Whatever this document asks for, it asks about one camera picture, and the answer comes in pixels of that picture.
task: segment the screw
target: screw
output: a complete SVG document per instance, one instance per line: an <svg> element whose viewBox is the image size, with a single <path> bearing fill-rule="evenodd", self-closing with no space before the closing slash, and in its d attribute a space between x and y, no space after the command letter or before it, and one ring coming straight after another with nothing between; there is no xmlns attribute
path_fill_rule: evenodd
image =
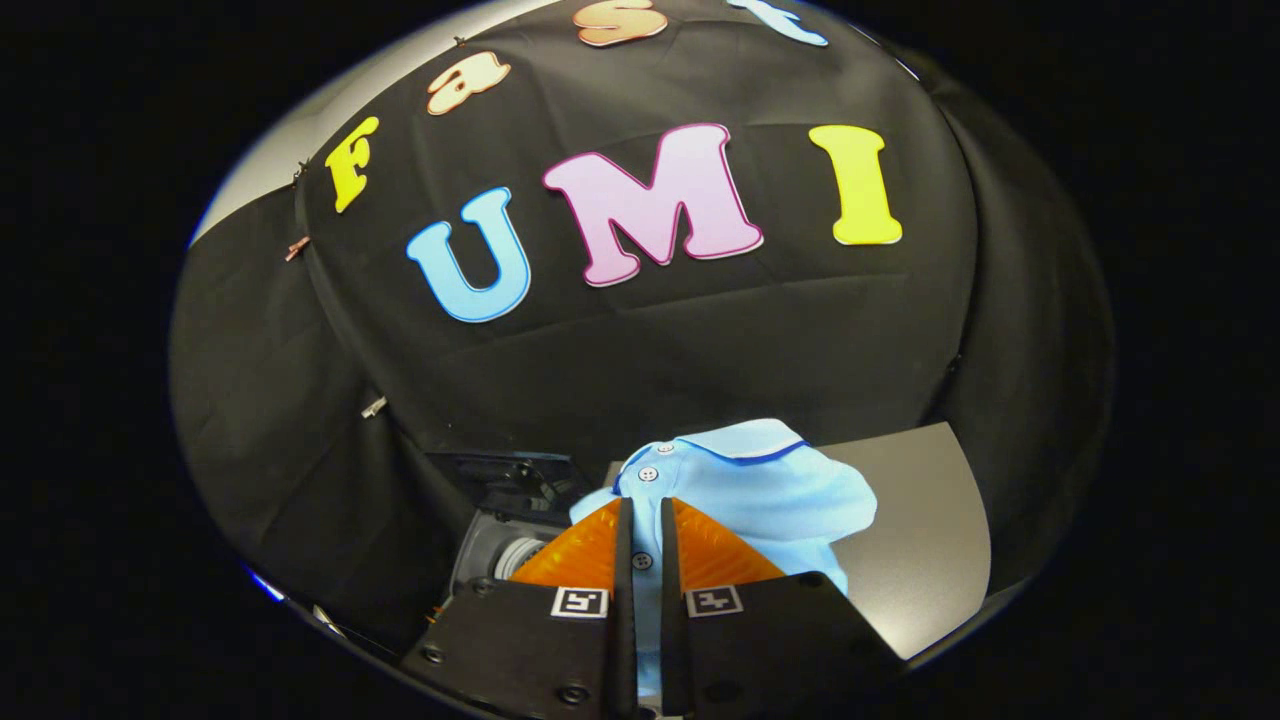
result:
<svg viewBox="0 0 1280 720"><path fill-rule="evenodd" d="M586 688L581 685L568 685L561 688L557 694L559 696L561 702L566 705L581 705L591 697L591 693L586 692Z"/></svg>

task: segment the fisheye lens view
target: fisheye lens view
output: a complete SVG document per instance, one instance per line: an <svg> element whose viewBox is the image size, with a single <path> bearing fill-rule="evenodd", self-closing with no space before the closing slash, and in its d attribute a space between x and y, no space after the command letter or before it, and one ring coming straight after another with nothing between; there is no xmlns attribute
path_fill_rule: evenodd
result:
<svg viewBox="0 0 1280 720"><path fill-rule="evenodd" d="M264 602L544 720L823 717L1018 602L1115 332L1005 118L792 0L404 31L192 218L174 429Z"/></svg>

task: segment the black fabric backdrop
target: black fabric backdrop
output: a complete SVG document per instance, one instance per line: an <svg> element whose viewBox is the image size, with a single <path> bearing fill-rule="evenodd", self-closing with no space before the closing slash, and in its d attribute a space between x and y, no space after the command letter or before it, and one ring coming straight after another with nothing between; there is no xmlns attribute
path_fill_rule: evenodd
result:
<svg viewBox="0 0 1280 720"><path fill-rule="evenodd" d="M15 405L56 418L28 419L37 442L18 448L47 470L14 477L36 524L15 573L17 655L35 661L15 675L19 702L42 716L421 712L419 696L244 579L178 452L165 378L186 238L237 154L307 90L439 10L38 10L29 42L9 47L28 53L18 79L45 90L17 110L31 111L35 200L17 211L37 223L15 241L40 269L12 263L6 277L29 293L10 306L31 331L15 354L49 377L18 383ZM1274 707L1262 662L1274 614L1251 587L1265 577L1251 510L1267 507L1262 480L1275 477L1274 462L1253 464L1274 391L1270 331L1252 324L1274 305L1260 272L1275 252L1251 225L1275 184L1249 111L1249 69L1265 67L1251 33L1266 19L1244 5L1166 10L850 9L936 56L1062 177L1106 272L1120 351L1102 474L1070 541L1019 602L870 716ZM307 301L279 338L333 342L306 329ZM339 392L358 405L366 380Z"/></svg>
<svg viewBox="0 0 1280 720"><path fill-rule="evenodd" d="M751 418L817 445L947 420L992 528L991 591L1033 573L1096 465L1112 373L1101 275L1051 172L928 59L913 56L916 81L838 17L809 12L831 42L815 49L727 4L675 0L663 33L602 51L566 31L585 4L522 14L410 72L316 149L296 191L193 246L174 415L233 544L399 651L422 632L467 516L416 455L557 452L603 478L648 439ZM484 51L511 73L429 115L424 88ZM380 123L367 186L338 214L321 159L367 117ZM598 151L649 182L658 137L698 122L728 128L764 245L584 283L579 229L541 173ZM886 138L900 242L831 238L831 160L806 135L820 124ZM532 287L502 318L460 323L404 246L497 186L511 188ZM458 224L451 246L485 287L493 260ZM302 236L300 261L282 263ZM384 414L358 420L380 395Z"/></svg>

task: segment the gray surface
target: gray surface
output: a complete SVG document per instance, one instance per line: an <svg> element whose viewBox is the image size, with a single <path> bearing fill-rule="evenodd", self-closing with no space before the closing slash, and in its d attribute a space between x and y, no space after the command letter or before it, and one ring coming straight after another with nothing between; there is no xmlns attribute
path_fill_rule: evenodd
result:
<svg viewBox="0 0 1280 720"><path fill-rule="evenodd" d="M908 660L986 598L991 536L973 471L946 423L818 450L856 468L876 493L872 527L832 550L854 607ZM621 468L609 465L605 486Z"/></svg>

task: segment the orange gripper pad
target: orange gripper pad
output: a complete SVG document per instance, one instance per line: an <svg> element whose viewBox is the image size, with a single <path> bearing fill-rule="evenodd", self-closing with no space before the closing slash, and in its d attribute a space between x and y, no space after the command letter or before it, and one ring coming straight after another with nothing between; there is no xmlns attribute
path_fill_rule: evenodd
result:
<svg viewBox="0 0 1280 720"><path fill-rule="evenodd" d="M612 593L620 505L621 497L582 518L521 565L511 580L534 585L600 588Z"/></svg>
<svg viewBox="0 0 1280 720"><path fill-rule="evenodd" d="M680 543L680 592L786 577L733 530L677 497L671 502Z"/></svg>

